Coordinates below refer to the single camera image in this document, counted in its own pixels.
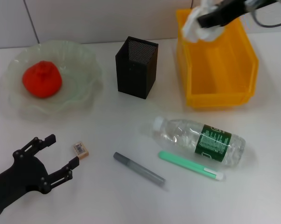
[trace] green bottle label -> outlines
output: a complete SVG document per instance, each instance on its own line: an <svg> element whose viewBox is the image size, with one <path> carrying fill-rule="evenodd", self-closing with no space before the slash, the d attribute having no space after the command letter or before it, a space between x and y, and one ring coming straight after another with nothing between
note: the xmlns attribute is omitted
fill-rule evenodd
<svg viewBox="0 0 281 224"><path fill-rule="evenodd" d="M228 149L231 133L204 125L195 153L222 162Z"/></svg>

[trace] yellow plastic bin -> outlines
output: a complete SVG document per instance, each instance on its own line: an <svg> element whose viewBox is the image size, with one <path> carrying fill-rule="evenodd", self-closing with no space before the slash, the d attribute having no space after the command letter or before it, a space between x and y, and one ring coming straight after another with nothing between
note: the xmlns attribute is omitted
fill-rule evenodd
<svg viewBox="0 0 281 224"><path fill-rule="evenodd" d="M191 9L177 10L177 61L187 105L226 107L247 103L253 96L258 59L239 19L225 26L213 42L187 42L182 27Z"/></svg>

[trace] mesh pen cup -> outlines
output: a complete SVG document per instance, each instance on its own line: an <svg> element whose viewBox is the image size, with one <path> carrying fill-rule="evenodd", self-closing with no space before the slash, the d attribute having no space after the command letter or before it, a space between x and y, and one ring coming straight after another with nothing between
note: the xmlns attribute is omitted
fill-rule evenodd
<svg viewBox="0 0 281 224"><path fill-rule="evenodd" d="M158 44L128 37L116 55L118 91L146 99L156 79Z"/></svg>

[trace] white tabletop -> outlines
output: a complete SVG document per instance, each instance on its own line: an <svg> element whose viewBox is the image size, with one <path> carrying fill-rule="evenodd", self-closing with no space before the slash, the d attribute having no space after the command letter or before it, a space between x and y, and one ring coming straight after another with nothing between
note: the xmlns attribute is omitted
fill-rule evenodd
<svg viewBox="0 0 281 224"><path fill-rule="evenodd" d="M146 100L117 91L115 55L122 43L89 44L103 68L103 89L91 106L46 121L23 119L0 99L0 173L12 153L33 137L55 134L37 154L49 173L75 155L82 141L90 156L73 180L47 195L30 192L4 210L0 224L281 224L281 33L249 35L260 59L255 96L225 111L184 105L175 40L159 40L156 82ZM0 49L0 76L22 49ZM154 118L193 119L238 134L247 148L227 179L217 182L160 160L147 132ZM113 159L119 152L167 180L163 190Z"/></svg>

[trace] green highlighter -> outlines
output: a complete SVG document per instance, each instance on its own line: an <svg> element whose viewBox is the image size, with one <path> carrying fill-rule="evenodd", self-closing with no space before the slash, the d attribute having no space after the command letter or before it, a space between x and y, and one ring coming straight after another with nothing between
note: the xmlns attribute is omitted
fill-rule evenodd
<svg viewBox="0 0 281 224"><path fill-rule="evenodd" d="M225 175L223 173L214 171L212 169L209 169L201 164L198 164L196 162L187 160L181 156L166 152L166 151L161 151L158 154L159 158L162 160L171 162L173 164L176 164L180 167L184 167L186 169L190 169L192 171L195 171L199 174L205 175L207 177L210 177L212 179L222 181L225 179Z"/></svg>

